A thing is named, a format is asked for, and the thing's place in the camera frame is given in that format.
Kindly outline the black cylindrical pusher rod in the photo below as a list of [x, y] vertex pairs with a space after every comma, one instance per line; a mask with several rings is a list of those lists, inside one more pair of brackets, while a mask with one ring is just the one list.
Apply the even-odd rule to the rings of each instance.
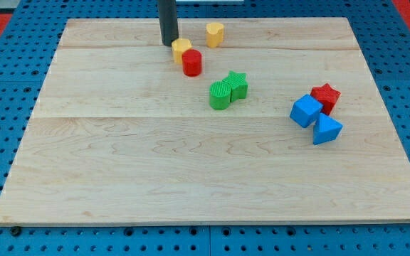
[[177, 3], [175, 0], [157, 0], [157, 8], [162, 43], [170, 47], [179, 38]]

